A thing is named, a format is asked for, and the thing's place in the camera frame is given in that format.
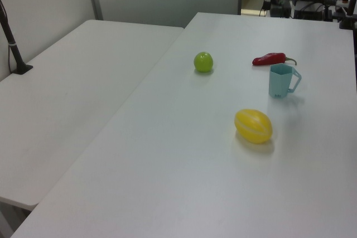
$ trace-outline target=yellow melon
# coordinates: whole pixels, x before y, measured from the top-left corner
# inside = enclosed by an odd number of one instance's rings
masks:
[[[252,143],[266,142],[273,134],[269,117],[258,110],[240,110],[235,114],[234,124],[240,135]]]

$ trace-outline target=light blue cup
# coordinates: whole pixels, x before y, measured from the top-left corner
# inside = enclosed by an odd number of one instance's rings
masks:
[[[290,89],[292,75],[298,77],[295,86]],[[285,98],[288,93],[293,93],[301,81],[301,75],[294,67],[286,64],[274,64],[270,66],[269,95],[273,98]]]

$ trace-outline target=green ball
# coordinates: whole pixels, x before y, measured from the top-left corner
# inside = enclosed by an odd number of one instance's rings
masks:
[[[198,72],[210,72],[213,67],[212,56],[207,52],[200,52],[195,57],[194,65]]]

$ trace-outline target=black pole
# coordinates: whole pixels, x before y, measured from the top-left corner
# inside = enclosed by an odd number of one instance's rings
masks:
[[[18,50],[18,47],[16,45],[15,39],[13,37],[13,34],[11,32],[9,23],[7,21],[7,17],[5,14],[5,10],[4,10],[4,6],[0,0],[0,23],[1,26],[4,30],[7,42],[9,43],[9,46],[11,48],[13,57],[15,58],[16,64],[17,64],[17,68],[16,70],[13,72],[14,74],[18,74],[18,75],[23,75],[24,73],[26,73],[28,70],[32,69],[31,65],[26,65],[24,63],[24,61],[22,60],[21,54]]]

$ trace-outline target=tabletop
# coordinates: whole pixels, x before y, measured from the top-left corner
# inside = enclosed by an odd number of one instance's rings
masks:
[[[194,70],[201,51],[208,75]],[[285,99],[252,66],[269,52],[298,62]],[[270,141],[237,133],[246,108],[269,116]],[[351,238],[356,129],[350,31],[198,13],[13,237]]]
[[[0,82],[0,201],[33,209],[183,31],[87,21]]]

